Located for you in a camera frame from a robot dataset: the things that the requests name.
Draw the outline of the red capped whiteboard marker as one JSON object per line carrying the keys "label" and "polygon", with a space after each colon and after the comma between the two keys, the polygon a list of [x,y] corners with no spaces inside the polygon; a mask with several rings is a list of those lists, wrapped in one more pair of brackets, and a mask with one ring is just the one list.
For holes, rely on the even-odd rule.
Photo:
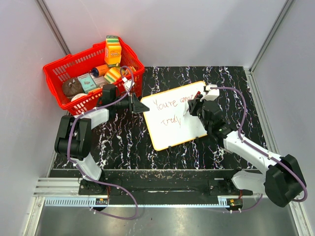
{"label": "red capped whiteboard marker", "polygon": [[[192,100],[196,99],[200,94],[201,94],[201,92],[198,91],[198,92],[196,93],[196,95],[192,98]],[[184,113],[183,113],[183,116],[185,116],[188,111],[189,111],[189,105],[186,105],[186,106],[185,106],[185,111],[184,111]]]}

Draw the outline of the yellow green sponge pack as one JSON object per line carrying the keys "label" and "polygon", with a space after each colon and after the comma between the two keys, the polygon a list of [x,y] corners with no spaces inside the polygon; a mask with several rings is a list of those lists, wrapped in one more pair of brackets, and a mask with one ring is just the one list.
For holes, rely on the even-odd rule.
{"label": "yellow green sponge pack", "polygon": [[119,79],[122,78],[122,75],[120,73],[120,67],[112,67],[110,68],[104,75],[104,79],[107,83],[113,84]]}

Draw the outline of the orange sponge daddy box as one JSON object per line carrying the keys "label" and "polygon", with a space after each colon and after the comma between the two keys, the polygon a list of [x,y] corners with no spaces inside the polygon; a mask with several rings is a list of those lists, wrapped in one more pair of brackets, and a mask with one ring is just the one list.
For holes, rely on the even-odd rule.
{"label": "orange sponge daddy box", "polygon": [[108,35],[105,41],[104,61],[109,68],[120,66],[122,58],[122,47],[119,38],[114,35]]}

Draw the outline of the teal small box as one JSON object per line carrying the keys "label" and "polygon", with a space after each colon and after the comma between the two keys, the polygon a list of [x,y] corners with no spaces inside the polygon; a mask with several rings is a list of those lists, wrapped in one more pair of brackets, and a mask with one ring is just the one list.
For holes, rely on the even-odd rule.
{"label": "teal small box", "polygon": [[90,73],[86,73],[81,76],[78,76],[77,79],[80,82],[85,94],[88,94],[90,91],[97,89],[97,86],[92,76],[90,75]]}

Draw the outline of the yellow framed whiteboard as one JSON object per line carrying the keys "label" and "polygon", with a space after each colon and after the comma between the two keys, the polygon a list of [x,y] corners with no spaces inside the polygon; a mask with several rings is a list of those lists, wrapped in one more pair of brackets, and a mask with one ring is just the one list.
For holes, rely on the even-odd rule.
{"label": "yellow framed whiteboard", "polygon": [[155,150],[167,149],[207,135],[198,117],[191,116],[189,112],[183,116],[188,100],[198,91],[204,94],[204,86],[205,82],[199,81],[141,99],[150,108],[143,115]]}

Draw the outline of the white round lid container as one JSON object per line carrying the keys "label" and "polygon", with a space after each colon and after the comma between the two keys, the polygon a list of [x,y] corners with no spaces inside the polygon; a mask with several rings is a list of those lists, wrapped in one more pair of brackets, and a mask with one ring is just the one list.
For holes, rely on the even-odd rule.
{"label": "white round lid container", "polygon": [[72,97],[71,102],[73,102],[73,101],[75,101],[75,100],[77,100],[77,99],[79,99],[79,98],[81,98],[81,97],[84,97],[84,96],[87,96],[87,94],[85,94],[85,93],[79,93],[79,94],[77,94],[77,95],[75,95],[75,96]]}

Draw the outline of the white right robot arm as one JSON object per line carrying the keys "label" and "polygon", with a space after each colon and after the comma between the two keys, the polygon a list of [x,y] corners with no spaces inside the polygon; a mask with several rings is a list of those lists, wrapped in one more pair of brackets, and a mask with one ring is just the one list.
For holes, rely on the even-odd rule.
{"label": "white right robot arm", "polygon": [[234,195],[240,190],[250,190],[266,195],[279,207],[298,202],[301,193],[304,194],[301,201],[307,199],[307,185],[294,156],[278,155],[242,136],[240,130],[223,119],[219,105],[201,94],[188,101],[188,112],[199,118],[211,142],[239,155],[259,170],[259,173],[235,173],[224,182],[226,193]]}

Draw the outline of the brown round bread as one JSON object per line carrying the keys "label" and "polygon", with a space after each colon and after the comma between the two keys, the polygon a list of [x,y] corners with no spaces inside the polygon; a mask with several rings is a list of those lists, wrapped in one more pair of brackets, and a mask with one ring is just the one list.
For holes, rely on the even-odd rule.
{"label": "brown round bread", "polygon": [[79,93],[83,93],[83,88],[78,79],[73,77],[63,83],[62,92],[67,98],[72,98]]}

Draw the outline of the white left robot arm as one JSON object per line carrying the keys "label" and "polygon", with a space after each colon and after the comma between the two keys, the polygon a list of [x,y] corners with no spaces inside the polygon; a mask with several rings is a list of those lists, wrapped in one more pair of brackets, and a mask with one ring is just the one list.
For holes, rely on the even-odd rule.
{"label": "white left robot arm", "polygon": [[150,110],[141,103],[135,93],[126,92],[118,95],[118,88],[108,84],[102,88],[102,96],[96,107],[77,116],[65,115],[61,118],[55,140],[55,152],[67,156],[82,174],[90,181],[89,188],[95,194],[105,192],[107,183],[102,169],[96,164],[91,154],[92,130],[108,122],[118,110],[128,109],[131,113],[144,113]]}

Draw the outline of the orange cylindrical bottle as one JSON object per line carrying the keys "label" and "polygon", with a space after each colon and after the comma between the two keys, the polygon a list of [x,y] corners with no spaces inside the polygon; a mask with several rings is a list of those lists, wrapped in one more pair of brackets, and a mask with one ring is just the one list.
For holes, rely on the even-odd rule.
{"label": "orange cylindrical bottle", "polygon": [[110,68],[104,64],[91,69],[91,73],[94,77],[104,76]]}

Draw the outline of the red plastic shopping basket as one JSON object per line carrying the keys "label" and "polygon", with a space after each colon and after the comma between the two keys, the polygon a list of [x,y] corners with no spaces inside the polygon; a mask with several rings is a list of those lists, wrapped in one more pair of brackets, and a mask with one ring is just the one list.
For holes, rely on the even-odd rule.
{"label": "red plastic shopping basket", "polygon": [[[145,67],[138,59],[137,54],[122,39],[119,39],[122,47],[121,65],[133,66],[136,71],[133,73],[135,85],[132,92],[136,96],[142,96],[143,74]],[[88,95],[70,101],[62,91],[63,83],[73,77],[83,75],[92,68],[105,64],[105,42],[94,44],[91,48],[74,55],[67,55],[62,59],[54,61],[43,67],[46,75],[46,82],[50,92],[55,97],[59,107],[72,115],[79,115],[96,106],[96,102],[102,95],[100,88],[91,91]]]}

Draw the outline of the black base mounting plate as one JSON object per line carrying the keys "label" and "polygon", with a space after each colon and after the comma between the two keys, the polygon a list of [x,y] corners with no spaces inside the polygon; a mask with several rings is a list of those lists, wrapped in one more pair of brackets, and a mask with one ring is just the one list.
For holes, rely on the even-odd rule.
{"label": "black base mounting plate", "polygon": [[109,195],[111,205],[214,205],[219,196],[251,196],[249,190],[238,190],[231,178],[235,170],[105,170],[101,181],[111,187],[81,180],[79,195]]}

